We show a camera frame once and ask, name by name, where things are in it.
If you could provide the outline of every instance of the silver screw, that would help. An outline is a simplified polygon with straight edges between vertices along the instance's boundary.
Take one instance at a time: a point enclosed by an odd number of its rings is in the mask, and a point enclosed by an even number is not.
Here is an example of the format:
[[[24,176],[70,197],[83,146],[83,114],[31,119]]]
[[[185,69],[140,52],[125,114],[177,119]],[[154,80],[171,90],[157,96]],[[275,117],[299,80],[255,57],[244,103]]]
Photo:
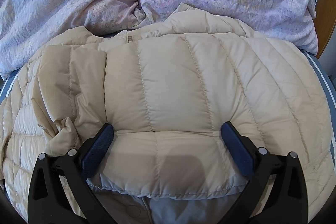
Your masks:
[[[70,149],[69,152],[68,152],[69,156],[74,156],[76,154],[77,154],[77,150],[76,149]]]
[[[262,155],[266,155],[268,151],[265,147],[259,147],[258,152]]]
[[[297,158],[297,153],[295,153],[295,152],[290,152],[289,153],[290,154],[290,156],[293,158],[293,159],[296,159]]]
[[[45,158],[45,153],[39,154],[39,156],[38,156],[39,160],[43,160],[44,158]]]

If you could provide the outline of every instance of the blue gripper pad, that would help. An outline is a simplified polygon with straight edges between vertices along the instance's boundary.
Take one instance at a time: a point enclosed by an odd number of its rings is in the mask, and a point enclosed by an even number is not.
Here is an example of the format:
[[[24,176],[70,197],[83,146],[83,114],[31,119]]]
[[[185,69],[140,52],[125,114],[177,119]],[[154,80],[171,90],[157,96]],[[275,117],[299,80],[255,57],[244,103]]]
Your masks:
[[[102,159],[113,141],[113,137],[113,126],[108,124],[99,134],[81,161],[82,178],[92,178],[96,174]]]
[[[254,160],[241,141],[238,131],[230,122],[226,122],[221,127],[221,135],[240,173],[251,178],[254,175]]]

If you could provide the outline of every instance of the wall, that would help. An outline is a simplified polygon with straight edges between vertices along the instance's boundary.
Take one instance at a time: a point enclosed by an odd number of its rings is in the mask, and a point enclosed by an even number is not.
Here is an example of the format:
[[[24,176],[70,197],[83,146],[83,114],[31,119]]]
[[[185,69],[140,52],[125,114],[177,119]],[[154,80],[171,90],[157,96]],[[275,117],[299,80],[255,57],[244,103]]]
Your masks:
[[[336,79],[336,28],[334,29],[331,38],[325,47],[322,55],[319,58],[319,62],[324,68],[327,75],[332,75],[331,79]]]

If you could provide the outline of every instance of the quilted jacket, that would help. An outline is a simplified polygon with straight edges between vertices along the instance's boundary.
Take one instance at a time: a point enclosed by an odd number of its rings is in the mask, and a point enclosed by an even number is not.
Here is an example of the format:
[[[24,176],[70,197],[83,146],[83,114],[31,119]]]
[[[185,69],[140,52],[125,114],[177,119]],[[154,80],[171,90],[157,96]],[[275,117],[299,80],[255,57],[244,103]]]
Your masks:
[[[84,27],[55,37],[21,69],[0,114],[0,178],[25,219],[39,153],[63,155],[106,122],[115,139],[88,183],[121,223],[216,223],[247,183],[220,137],[226,121],[257,147],[298,154],[310,219],[336,183],[330,110],[307,59],[184,4],[112,38]]]

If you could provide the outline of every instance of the wooden panel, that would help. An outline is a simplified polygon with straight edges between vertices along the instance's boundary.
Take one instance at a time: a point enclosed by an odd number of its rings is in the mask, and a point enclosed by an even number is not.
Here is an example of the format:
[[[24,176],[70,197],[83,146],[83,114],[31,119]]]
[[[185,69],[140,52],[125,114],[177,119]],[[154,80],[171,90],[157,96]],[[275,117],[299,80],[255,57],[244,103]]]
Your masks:
[[[317,0],[315,30],[319,40],[319,58],[334,31],[336,24],[336,0]]]

